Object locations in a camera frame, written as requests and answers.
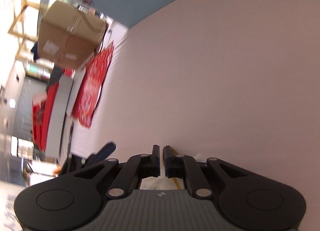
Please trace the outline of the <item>orange rubber band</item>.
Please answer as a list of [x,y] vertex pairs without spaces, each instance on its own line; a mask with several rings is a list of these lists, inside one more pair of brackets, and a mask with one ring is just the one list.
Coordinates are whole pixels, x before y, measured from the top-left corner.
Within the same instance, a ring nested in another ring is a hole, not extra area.
[[178,190],[184,189],[183,180],[180,178],[181,167],[177,161],[179,153],[169,145],[163,148],[163,164],[165,176],[171,179]]

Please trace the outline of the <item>red gift boxes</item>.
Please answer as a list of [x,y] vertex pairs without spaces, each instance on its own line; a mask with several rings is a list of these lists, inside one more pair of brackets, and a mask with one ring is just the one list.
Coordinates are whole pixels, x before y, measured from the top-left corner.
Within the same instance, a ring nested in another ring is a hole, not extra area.
[[32,98],[32,136],[39,150],[45,151],[51,113],[59,83],[50,85],[47,92],[33,95]]

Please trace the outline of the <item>white flat cardboard sheet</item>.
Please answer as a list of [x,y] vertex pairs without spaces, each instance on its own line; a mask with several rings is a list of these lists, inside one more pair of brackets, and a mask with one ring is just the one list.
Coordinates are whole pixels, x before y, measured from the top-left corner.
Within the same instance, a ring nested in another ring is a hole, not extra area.
[[47,137],[46,156],[59,158],[65,119],[71,115],[85,70],[76,71],[73,78],[62,75],[57,85],[57,92],[50,114]]

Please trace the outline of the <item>brown sealed cardboard box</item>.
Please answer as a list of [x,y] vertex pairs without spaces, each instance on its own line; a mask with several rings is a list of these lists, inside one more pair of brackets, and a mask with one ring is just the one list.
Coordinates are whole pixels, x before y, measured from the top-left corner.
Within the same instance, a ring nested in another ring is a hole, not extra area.
[[98,49],[106,30],[103,19],[57,0],[41,19],[37,53],[56,66],[77,70]]

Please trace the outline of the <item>white cloth shopping bag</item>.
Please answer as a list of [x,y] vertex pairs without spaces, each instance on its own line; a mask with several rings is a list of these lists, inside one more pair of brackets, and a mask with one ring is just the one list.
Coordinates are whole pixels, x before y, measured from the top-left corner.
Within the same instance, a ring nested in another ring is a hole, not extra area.
[[148,177],[142,180],[140,189],[143,190],[183,190],[186,188],[181,178],[167,178],[165,175],[164,155],[161,157],[161,174],[159,177]]

